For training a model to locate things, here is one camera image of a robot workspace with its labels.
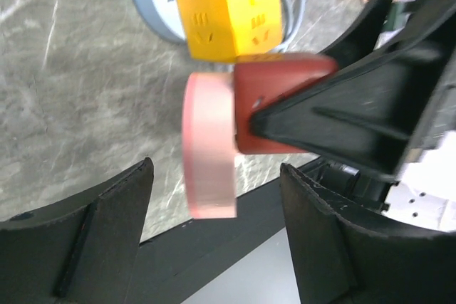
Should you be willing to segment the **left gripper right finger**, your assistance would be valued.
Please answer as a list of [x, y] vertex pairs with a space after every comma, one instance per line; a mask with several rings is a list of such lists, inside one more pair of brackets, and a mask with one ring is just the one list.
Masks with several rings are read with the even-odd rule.
[[281, 166], [302, 303], [453, 303], [455, 235], [404, 224]]

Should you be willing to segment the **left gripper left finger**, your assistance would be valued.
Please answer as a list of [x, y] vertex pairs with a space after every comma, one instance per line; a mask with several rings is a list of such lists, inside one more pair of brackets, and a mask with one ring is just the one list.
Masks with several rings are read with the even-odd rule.
[[1, 222], [1, 302], [125, 303], [153, 179], [146, 158]]

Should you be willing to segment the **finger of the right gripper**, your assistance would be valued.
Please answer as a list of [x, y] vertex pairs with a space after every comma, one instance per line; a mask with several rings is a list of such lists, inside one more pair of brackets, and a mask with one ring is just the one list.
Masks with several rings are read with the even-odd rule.
[[394, 56], [385, 49], [255, 113], [252, 132], [377, 176], [379, 70]]

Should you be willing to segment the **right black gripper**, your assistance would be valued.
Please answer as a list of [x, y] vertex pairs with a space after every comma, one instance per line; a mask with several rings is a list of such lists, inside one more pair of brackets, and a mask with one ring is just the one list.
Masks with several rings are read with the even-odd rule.
[[[393, 0], [368, 0], [356, 20], [321, 54], [351, 65], [373, 52]], [[386, 46], [380, 70], [380, 126], [374, 149], [382, 179], [437, 147], [455, 126], [455, 0], [416, 0], [405, 28]]]

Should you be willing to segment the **yellow cube socket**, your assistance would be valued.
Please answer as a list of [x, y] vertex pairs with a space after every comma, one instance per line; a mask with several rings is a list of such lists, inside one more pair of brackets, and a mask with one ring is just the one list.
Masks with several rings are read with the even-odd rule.
[[194, 59], [233, 63], [282, 41], [281, 0], [177, 0], [177, 6]]

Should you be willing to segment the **pink round socket base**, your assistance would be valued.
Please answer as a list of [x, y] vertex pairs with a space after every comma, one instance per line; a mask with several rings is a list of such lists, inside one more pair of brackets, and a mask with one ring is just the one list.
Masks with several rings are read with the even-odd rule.
[[192, 73], [182, 106], [185, 193], [195, 219], [237, 215], [231, 73]]

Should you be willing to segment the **dark green cube socket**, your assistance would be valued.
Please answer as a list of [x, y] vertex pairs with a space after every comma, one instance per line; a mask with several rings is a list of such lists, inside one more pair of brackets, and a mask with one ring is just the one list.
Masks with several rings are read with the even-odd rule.
[[399, 1], [392, 3], [390, 12], [383, 24], [383, 33], [402, 29], [408, 21], [409, 13], [408, 2]]

